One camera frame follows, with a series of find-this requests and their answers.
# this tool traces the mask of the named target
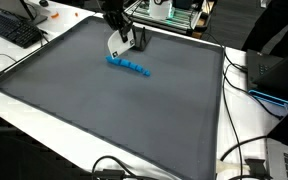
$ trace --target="black cable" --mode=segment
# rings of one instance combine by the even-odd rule
[[[210,6],[210,2],[208,0],[206,0],[207,2],[207,6],[208,6],[208,14],[211,14],[211,6]],[[209,22],[209,34],[212,34],[212,18],[210,19]]]
[[[125,175],[124,178],[131,178],[131,179],[138,179],[138,180],[157,180],[155,178],[151,178],[151,177],[146,177],[146,176],[137,176],[135,175],[133,172],[131,172],[124,164],[121,160],[117,159],[116,157],[114,156],[103,156],[101,158],[99,158],[93,165],[93,168],[92,168],[92,174],[94,174],[95,172],[95,168],[97,166],[97,164],[103,160],[103,159],[111,159],[113,161],[115,161],[118,165],[121,166],[121,168],[123,168],[124,171],[126,171],[129,175]]]
[[[30,7],[34,10],[35,16],[33,17],[33,19],[36,19],[36,17],[38,16],[38,11],[37,11],[37,9],[36,9],[33,5],[31,5],[31,4],[26,3],[26,5],[30,6]]]
[[[245,178],[252,178],[252,179],[259,179],[259,180],[262,180],[260,178],[257,178],[255,176],[252,176],[252,175],[243,175],[243,176],[236,176],[236,177],[233,177],[229,180],[238,180],[238,179],[245,179]]]
[[[229,64],[227,67],[226,67],[226,70],[224,72],[224,76],[226,77],[226,74],[227,74],[227,71],[228,71],[228,68],[232,66],[232,64]],[[229,117],[229,120],[231,122],[231,125],[232,125],[232,128],[233,128],[233,131],[234,131],[234,134],[235,134],[235,138],[236,138],[236,141],[237,141],[237,144],[238,144],[238,150],[239,150],[239,155],[240,155],[240,168],[241,168],[241,177],[243,176],[243,159],[242,159],[242,150],[241,150],[241,146],[240,146],[240,140],[238,138],[238,135],[237,135],[237,132],[236,132],[236,129],[235,129],[235,126],[234,126],[234,123],[232,121],[232,117],[231,117],[231,113],[228,109],[228,105],[227,105],[227,101],[226,101],[226,96],[225,96],[225,80],[227,78],[224,79],[224,82],[223,82],[223,99],[224,99],[224,105],[225,105],[225,108],[226,108],[226,111],[227,111],[227,114],[228,114],[228,117]]]
[[[12,64],[11,66],[9,66],[9,67],[7,67],[7,68],[5,68],[5,69],[3,69],[1,72],[5,73],[7,70],[9,70],[9,69],[13,68],[14,66],[16,66],[17,64],[23,62],[23,61],[21,61],[21,60],[27,59],[27,58],[30,57],[31,55],[33,55],[33,54],[35,54],[36,52],[38,52],[40,49],[41,49],[41,47],[38,48],[38,49],[36,49],[35,51],[32,51],[31,53],[29,53],[28,55],[24,56],[22,59],[20,59],[20,60],[17,61],[16,63]]]
[[[12,58],[11,56],[9,56],[7,54],[0,54],[0,56],[6,56],[6,57],[10,58],[12,61],[17,62],[14,58]]]
[[[238,87],[234,86],[234,85],[228,80],[228,78],[227,78],[227,76],[226,76],[225,73],[224,73],[224,78],[225,78],[225,80],[228,82],[228,84],[229,84],[231,87],[233,87],[234,89],[237,89],[237,90],[245,93],[246,95],[248,95],[249,97],[251,97],[252,99],[254,99],[256,102],[258,102],[258,103],[260,104],[260,106],[262,106],[262,108],[263,108],[268,114],[270,114],[271,116],[274,116],[275,118],[277,118],[277,119],[279,119],[279,120],[281,120],[281,119],[283,118],[283,116],[278,116],[278,115],[272,113],[270,110],[268,110],[268,109],[264,106],[264,104],[263,104],[260,100],[258,100],[256,97],[254,97],[254,96],[252,96],[251,94],[249,94],[247,91],[245,91],[245,90],[243,90],[243,89],[241,89],[241,88],[238,88]]]
[[[227,61],[232,64],[232,66],[234,66],[236,69],[244,72],[244,73],[247,73],[247,68],[244,67],[244,66],[241,66],[241,65],[237,65],[237,64],[234,64],[230,58],[227,56],[227,53],[226,53],[226,47],[224,47],[212,34],[209,34],[209,33],[204,33],[204,34],[207,34],[209,35],[218,45],[220,45],[223,49],[224,49],[224,56],[226,57]]]
[[[229,150],[227,150],[223,155],[222,157],[220,158],[221,161],[224,161],[225,158],[232,152],[234,151],[238,146],[242,146],[244,144],[247,144],[247,143],[250,143],[250,142],[253,142],[253,141],[256,141],[256,140],[259,140],[259,139],[265,139],[266,136],[259,136],[259,137],[256,137],[256,138],[252,138],[252,139],[248,139],[248,140],[245,140],[243,142],[240,142],[240,144],[236,144],[234,145],[233,147],[231,147]]]
[[[98,7],[100,8],[100,10],[102,9],[100,2],[98,2],[98,0],[96,0]]]
[[[155,178],[151,178],[151,177],[146,177],[146,176],[125,176],[125,178],[130,178],[130,179],[138,179],[138,180],[157,180]]]
[[[47,34],[45,31],[42,31],[41,29],[39,29],[35,24],[31,23],[31,22],[27,22],[29,25],[33,26],[38,32],[39,34],[41,35],[41,38],[40,38],[40,42],[41,42],[41,47],[44,47],[45,44],[43,45],[43,39],[45,39],[45,41],[47,43],[49,43],[50,41],[44,36],[44,34]]]
[[[123,168],[128,174],[130,174],[130,175],[133,176],[133,177],[136,176],[134,173],[132,173],[130,170],[128,170],[128,169],[126,168],[126,166],[125,166],[119,159],[117,159],[117,158],[114,157],[114,156],[103,156],[103,157],[99,158],[99,159],[94,163],[94,165],[93,165],[92,174],[94,174],[94,172],[95,172],[96,165],[97,165],[101,160],[103,160],[103,159],[111,159],[111,160],[115,161],[115,162],[116,162],[118,165],[120,165],[121,168]]]

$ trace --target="plug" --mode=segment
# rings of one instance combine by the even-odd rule
[[[103,180],[122,180],[125,178],[125,171],[103,169],[103,171],[95,171],[92,176]]]

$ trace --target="blue block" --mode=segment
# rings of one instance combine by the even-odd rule
[[[130,66],[130,62],[128,60],[122,59],[120,65],[124,66],[124,67],[129,67]]]
[[[107,60],[107,62],[109,62],[111,64],[115,64],[115,65],[120,65],[120,63],[121,63],[120,58],[113,59],[111,56],[106,56],[106,60]]]
[[[149,70],[144,70],[143,74],[145,76],[151,76],[151,72]]]
[[[134,71],[136,71],[136,67],[137,67],[137,64],[134,64],[134,63],[131,63],[129,68],[133,69]]]
[[[143,72],[143,67],[140,66],[140,65],[138,65],[138,66],[136,67],[136,71],[138,71],[138,72]]]

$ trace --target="desk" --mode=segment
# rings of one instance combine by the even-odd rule
[[[48,33],[46,37],[49,40],[52,40],[57,36],[61,35],[62,33],[73,27],[75,24],[77,24],[85,17],[92,16],[95,14],[94,12],[78,9],[64,4],[55,3],[52,1],[49,1],[49,6],[46,8],[41,8],[41,6],[38,5],[39,0],[30,0],[29,2],[33,4],[34,7],[36,7],[40,11],[41,14],[46,15],[48,17],[47,21],[38,24],[37,26]],[[55,14],[56,12],[58,12],[60,16],[55,19],[52,19],[50,16]],[[14,45],[13,43],[8,42],[0,37],[0,54],[1,53],[7,54],[13,57],[15,60],[22,59],[26,55],[40,48],[40,46],[41,44],[40,42],[38,42],[27,49],[22,49],[21,47]],[[5,56],[0,56],[0,71],[4,70],[5,68],[9,67],[12,64],[14,64],[14,62],[11,59]]]
[[[94,14],[92,12],[71,8],[57,3],[50,3],[51,5],[48,8],[54,8],[53,10],[57,10],[61,14],[69,14],[70,12],[75,13],[75,11],[80,13],[78,19],[74,19],[75,16],[69,17],[69,19],[63,21],[49,19],[49,21],[44,22],[48,25],[45,25],[44,23],[39,25],[40,27],[44,27],[43,30],[51,32],[52,38],[55,38],[63,33],[69,28],[69,26],[71,27],[74,24],[77,24],[83,18],[81,16],[82,14],[84,17]],[[62,23],[69,25],[60,26],[61,28],[58,30],[58,25],[62,25]],[[146,28],[181,38],[191,39],[193,41],[207,43],[191,37],[170,33],[156,28]],[[12,55],[18,60],[38,47],[39,45],[36,44],[30,49],[23,50],[15,47],[5,40],[0,39],[0,53]],[[227,53],[233,62],[245,64],[244,52],[227,48]],[[4,59],[4,57],[3,59],[2,57],[0,58],[0,70],[12,64],[11,61]],[[245,75],[243,75],[241,72],[231,68],[228,72],[228,78],[236,86],[245,89]],[[243,93],[230,88],[228,85],[226,86],[226,95],[229,109],[232,112],[232,118],[241,141],[265,135],[278,123],[277,120],[272,118],[259,105],[257,105],[255,101],[251,100]],[[277,108],[273,105],[270,105],[268,108],[274,110],[274,113],[285,113],[283,108]],[[137,175],[151,176],[158,179],[177,179],[173,175],[164,172],[163,170],[136,157],[135,155],[132,155],[118,147],[102,141],[97,137],[94,137],[84,131],[64,123],[61,120],[49,116],[46,113],[36,110],[1,93],[0,117],[85,170],[90,171],[94,162],[101,156],[112,155],[127,163],[130,167],[132,167],[131,170]],[[219,118],[217,142],[218,158],[227,149],[236,144],[232,127],[229,123],[223,102],[221,103]],[[264,141],[256,141],[243,146],[242,153],[244,157],[265,158]],[[227,162],[238,163],[238,157],[238,153],[235,151],[227,157]],[[110,160],[101,162],[99,167],[118,168],[118,166]],[[228,170],[219,174],[218,179],[226,180],[238,174],[239,171],[237,170]]]

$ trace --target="gray mat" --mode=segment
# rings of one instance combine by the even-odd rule
[[[2,75],[0,91],[180,178],[214,179],[222,49],[153,33],[122,56],[145,77],[106,62],[102,19],[83,22]]]

